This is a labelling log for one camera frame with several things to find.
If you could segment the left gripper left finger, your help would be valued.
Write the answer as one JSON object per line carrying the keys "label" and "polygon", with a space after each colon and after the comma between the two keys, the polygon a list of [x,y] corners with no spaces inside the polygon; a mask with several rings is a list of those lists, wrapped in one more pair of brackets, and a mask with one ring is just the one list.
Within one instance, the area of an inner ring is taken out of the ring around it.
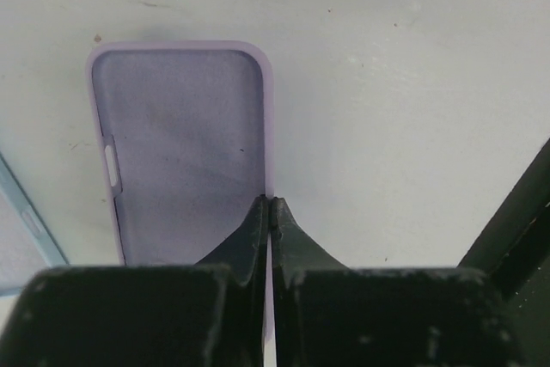
{"label": "left gripper left finger", "polygon": [[18,366],[261,366],[269,201],[194,265],[39,272],[15,304]]}

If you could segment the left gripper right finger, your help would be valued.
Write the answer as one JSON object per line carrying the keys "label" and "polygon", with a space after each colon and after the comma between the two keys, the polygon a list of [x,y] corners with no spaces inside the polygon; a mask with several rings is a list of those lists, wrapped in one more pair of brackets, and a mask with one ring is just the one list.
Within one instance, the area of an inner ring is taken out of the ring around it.
{"label": "left gripper right finger", "polygon": [[272,201],[280,366],[524,366],[504,304],[471,268],[344,266]]}

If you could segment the lavender phone case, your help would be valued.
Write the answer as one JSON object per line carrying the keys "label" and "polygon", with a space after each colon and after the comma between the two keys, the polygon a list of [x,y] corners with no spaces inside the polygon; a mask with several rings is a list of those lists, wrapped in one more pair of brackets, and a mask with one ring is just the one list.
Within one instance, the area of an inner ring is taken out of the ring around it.
{"label": "lavender phone case", "polygon": [[236,41],[103,46],[90,96],[121,266],[194,265],[271,205],[272,73]]}

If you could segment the light blue phone case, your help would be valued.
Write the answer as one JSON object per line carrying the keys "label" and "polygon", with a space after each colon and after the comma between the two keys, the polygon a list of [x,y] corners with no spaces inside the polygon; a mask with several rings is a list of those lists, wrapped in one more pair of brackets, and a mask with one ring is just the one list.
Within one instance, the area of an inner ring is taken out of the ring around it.
{"label": "light blue phone case", "polygon": [[68,264],[9,165],[1,161],[1,295],[16,295],[35,273]]}

